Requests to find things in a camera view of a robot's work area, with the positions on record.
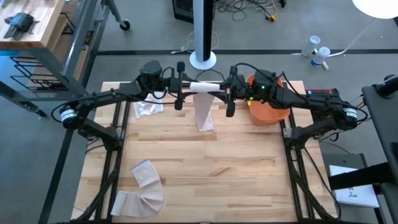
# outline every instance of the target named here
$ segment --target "label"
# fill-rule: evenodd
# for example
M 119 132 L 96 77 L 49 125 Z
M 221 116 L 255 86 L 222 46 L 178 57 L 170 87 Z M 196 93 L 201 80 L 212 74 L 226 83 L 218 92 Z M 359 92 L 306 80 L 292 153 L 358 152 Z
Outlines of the label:
M 320 54 L 316 54 L 311 60 L 311 65 L 315 68 L 319 67 L 327 57 L 322 57 Z
M 74 110 L 66 110 L 66 111 L 61 113 L 60 117 L 61 117 L 61 121 L 63 122 L 67 118 L 74 118 L 76 116 L 77 116 L 77 114 L 75 113 Z
M 356 109 L 344 108 L 343 111 L 346 112 L 346 115 L 347 115 L 347 116 L 352 116 L 352 117 L 354 117 L 354 118 L 356 118 L 356 119 L 358 118 L 358 117 L 357 117 L 357 114 L 356 114 Z

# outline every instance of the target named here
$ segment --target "white plastic bottle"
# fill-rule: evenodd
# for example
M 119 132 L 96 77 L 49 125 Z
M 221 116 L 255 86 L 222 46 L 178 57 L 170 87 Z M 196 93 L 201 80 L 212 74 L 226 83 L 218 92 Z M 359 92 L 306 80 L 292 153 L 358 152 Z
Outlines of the white plastic bottle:
M 321 39 L 315 35 L 311 36 L 308 42 L 303 46 L 301 55 L 304 57 L 309 57 L 317 45 L 321 42 Z
M 321 47 L 318 50 L 318 53 L 311 60 L 311 66 L 314 68 L 318 68 L 322 65 L 322 63 L 328 58 L 330 55 L 330 50 L 327 47 Z

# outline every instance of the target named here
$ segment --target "orange bowl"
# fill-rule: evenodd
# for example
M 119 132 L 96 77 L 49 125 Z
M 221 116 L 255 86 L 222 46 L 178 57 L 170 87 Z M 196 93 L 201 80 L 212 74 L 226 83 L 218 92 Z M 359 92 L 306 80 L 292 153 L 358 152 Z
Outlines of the orange bowl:
M 254 75 L 249 76 L 248 83 L 252 84 Z M 278 79 L 278 85 L 282 86 L 282 80 Z M 273 125 L 287 118 L 290 114 L 289 109 L 274 109 L 269 103 L 261 104 L 260 101 L 252 101 L 249 106 L 250 118 L 255 125 Z

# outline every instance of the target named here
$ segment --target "lamp shade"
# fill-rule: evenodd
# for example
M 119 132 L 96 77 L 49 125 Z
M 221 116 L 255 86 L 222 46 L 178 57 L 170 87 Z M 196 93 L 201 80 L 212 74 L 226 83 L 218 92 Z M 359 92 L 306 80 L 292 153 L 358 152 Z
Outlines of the lamp shade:
M 398 17 L 398 0 L 353 0 L 363 13 L 378 19 Z

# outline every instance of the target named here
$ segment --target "white lamp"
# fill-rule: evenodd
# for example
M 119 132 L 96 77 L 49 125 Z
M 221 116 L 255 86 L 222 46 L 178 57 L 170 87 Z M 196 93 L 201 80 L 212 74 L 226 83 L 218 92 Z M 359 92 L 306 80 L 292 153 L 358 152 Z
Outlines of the white lamp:
M 329 55 L 334 57 L 344 54 L 371 26 L 376 19 L 392 19 L 398 16 L 398 0 L 353 0 L 354 5 L 363 13 L 373 17 L 370 23 L 342 52 Z

